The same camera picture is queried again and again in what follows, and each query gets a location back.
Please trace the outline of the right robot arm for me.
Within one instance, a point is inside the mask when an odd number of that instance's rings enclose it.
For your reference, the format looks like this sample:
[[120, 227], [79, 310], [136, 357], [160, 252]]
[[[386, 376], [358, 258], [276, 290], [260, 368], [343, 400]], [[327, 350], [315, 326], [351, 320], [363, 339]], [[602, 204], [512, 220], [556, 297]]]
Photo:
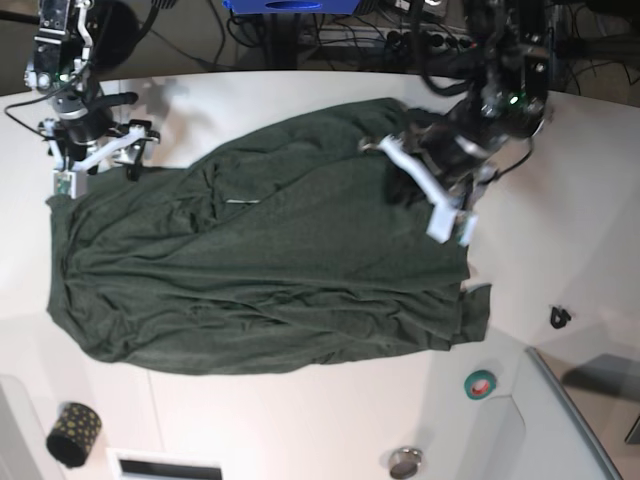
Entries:
[[42, 1], [26, 85], [49, 103], [54, 118], [36, 132], [49, 144], [57, 175], [97, 172], [112, 160], [130, 181], [139, 179], [143, 155], [160, 140], [145, 120], [118, 121], [117, 107], [132, 106], [135, 92], [107, 94], [102, 75], [127, 60], [150, 32], [160, 11], [172, 2], [153, 1], [145, 20], [122, 1]]

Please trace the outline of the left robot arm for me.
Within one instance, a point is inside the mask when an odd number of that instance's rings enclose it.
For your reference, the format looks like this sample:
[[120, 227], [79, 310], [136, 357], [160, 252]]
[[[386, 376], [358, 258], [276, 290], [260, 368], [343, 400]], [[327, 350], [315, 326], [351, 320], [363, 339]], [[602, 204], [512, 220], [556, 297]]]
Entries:
[[400, 138], [455, 206], [469, 210], [487, 187], [510, 173], [490, 159], [511, 140], [534, 147], [547, 113], [549, 47], [540, 1], [466, 1], [471, 45], [446, 58], [431, 53], [421, 30], [423, 4], [409, 9], [420, 78], [440, 97], [460, 96], [447, 113], [409, 112]]

